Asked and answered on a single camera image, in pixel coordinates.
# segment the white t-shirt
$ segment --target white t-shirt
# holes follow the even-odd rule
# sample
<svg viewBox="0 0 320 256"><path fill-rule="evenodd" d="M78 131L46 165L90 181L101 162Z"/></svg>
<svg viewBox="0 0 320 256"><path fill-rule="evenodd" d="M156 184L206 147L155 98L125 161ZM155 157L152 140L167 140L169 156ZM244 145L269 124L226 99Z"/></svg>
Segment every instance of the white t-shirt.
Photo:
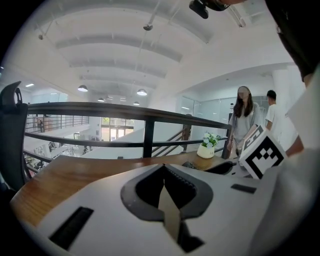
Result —
<svg viewBox="0 0 320 256"><path fill-rule="evenodd" d="M268 113L266 114L265 119L272 122L271 133L277 142L280 142L281 137L281 120L285 118L282 115L282 111L277 104L269 106Z"/></svg>

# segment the wooden tabletop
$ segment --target wooden tabletop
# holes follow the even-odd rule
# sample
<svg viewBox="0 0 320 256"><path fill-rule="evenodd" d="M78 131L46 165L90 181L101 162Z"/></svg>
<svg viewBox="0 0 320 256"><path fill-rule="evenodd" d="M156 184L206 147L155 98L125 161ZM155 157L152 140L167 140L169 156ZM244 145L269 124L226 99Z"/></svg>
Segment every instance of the wooden tabletop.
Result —
<svg viewBox="0 0 320 256"><path fill-rule="evenodd" d="M55 206L99 179L154 164L182 165L189 161L206 171L226 160L204 159L196 152L140 159L89 159L59 156L25 184L11 200L21 220L36 226Z"/></svg>

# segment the white vase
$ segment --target white vase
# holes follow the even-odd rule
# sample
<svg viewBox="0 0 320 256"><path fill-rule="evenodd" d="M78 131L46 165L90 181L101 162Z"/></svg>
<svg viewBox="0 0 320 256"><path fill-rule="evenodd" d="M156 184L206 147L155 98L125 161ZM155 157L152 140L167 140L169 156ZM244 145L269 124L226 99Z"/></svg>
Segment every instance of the white vase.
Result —
<svg viewBox="0 0 320 256"><path fill-rule="evenodd" d="M207 148L200 145L196 154L205 159L213 158L215 155L215 147Z"/></svg>

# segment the white ceiling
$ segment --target white ceiling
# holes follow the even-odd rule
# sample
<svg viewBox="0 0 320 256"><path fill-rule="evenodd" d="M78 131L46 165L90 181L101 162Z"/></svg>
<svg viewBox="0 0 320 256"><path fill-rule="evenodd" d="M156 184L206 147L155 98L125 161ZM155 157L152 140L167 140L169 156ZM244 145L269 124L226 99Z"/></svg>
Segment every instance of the white ceiling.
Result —
<svg viewBox="0 0 320 256"><path fill-rule="evenodd" d="M157 3L153 29L143 26ZM95 95L131 97L137 90L154 92L167 72L239 28L228 12L209 11L202 19L188 0L59 0L48 1L30 19L34 36L51 42ZM270 21L263 0L235 8L248 26Z"/></svg>

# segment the black chair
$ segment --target black chair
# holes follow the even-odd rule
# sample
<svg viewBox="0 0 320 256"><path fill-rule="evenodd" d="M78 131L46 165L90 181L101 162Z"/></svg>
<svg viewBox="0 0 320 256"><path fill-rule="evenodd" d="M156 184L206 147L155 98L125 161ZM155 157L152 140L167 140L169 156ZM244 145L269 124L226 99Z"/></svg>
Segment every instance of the black chair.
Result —
<svg viewBox="0 0 320 256"><path fill-rule="evenodd" d="M20 83L10 84L0 93L0 172L14 191L31 179L23 155L28 105L22 101Z"/></svg>

